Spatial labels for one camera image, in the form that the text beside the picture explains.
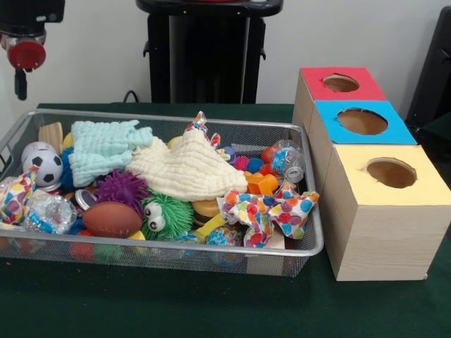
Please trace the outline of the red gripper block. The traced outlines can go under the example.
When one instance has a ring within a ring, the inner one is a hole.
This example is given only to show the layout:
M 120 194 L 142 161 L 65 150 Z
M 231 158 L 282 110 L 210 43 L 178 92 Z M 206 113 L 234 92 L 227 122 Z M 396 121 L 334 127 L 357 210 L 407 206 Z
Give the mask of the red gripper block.
M 41 42 L 35 39 L 8 39 L 7 57 L 15 68 L 15 94 L 21 101 L 27 99 L 27 78 L 24 70 L 34 70 L 40 67 L 47 53 Z

